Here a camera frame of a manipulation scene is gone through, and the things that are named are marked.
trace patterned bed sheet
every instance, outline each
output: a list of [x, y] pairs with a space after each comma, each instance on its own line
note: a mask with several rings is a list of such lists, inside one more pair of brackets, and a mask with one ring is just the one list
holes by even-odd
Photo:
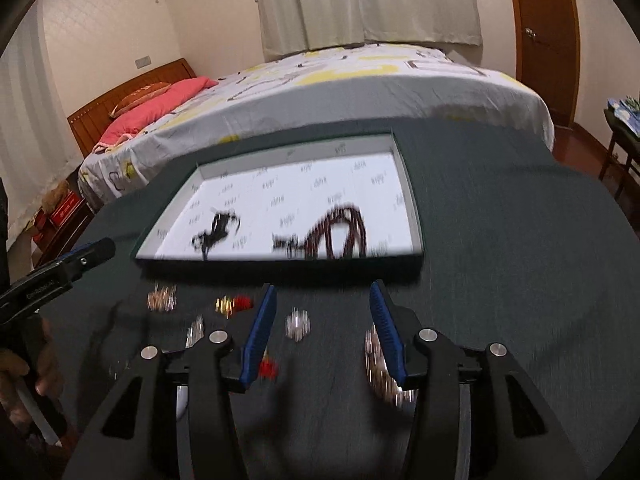
[[493, 70], [407, 44], [330, 48], [264, 63], [202, 91], [136, 138], [89, 155], [79, 186], [103, 204], [146, 186], [172, 158], [219, 142], [309, 124], [440, 117], [511, 126], [541, 137], [554, 126], [533, 90]]

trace pillow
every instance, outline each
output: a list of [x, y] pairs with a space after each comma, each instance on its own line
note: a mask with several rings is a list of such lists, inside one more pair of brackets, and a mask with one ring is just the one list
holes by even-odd
[[107, 148], [132, 139], [151, 123], [184, 104], [203, 89], [217, 84], [217, 81], [212, 81], [206, 76], [183, 79], [172, 84], [163, 95], [149, 99], [113, 121], [94, 146], [93, 152], [101, 153]]
[[146, 103], [149, 99], [164, 94], [170, 86], [171, 83], [153, 83], [139, 88], [120, 101], [113, 109], [113, 112], [109, 114], [109, 117], [111, 119], [120, 117], [123, 113], [128, 112], [142, 103]]

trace blue gripper pad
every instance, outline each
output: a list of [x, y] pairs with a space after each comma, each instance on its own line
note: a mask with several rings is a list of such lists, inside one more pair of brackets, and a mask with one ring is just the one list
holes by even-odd
[[383, 294], [378, 282], [371, 284], [369, 291], [369, 308], [373, 323], [376, 325], [382, 353], [385, 356], [386, 370], [389, 372], [398, 385], [402, 387], [407, 377], [404, 360], [404, 345], [394, 324], [394, 320], [389, 312], [387, 301], [391, 301], [386, 294]]
[[254, 325], [251, 327], [249, 337], [242, 348], [240, 382], [245, 388], [248, 388], [258, 377], [258, 368], [264, 355], [264, 349], [267, 348], [273, 319], [276, 316], [276, 308], [276, 288], [270, 285], [258, 307]]

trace curtain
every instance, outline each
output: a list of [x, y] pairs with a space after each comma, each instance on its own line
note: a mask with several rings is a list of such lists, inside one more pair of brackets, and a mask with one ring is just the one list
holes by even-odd
[[476, 0], [258, 0], [266, 59], [366, 41], [482, 44]]
[[82, 162], [62, 111], [36, 1], [0, 57], [0, 175], [9, 201], [7, 247], [43, 195]]

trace wall outlet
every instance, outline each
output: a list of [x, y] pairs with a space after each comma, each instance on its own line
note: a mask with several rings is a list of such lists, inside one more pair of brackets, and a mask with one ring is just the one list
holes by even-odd
[[142, 68], [151, 64], [151, 58], [149, 56], [141, 57], [136, 60], [136, 66]]

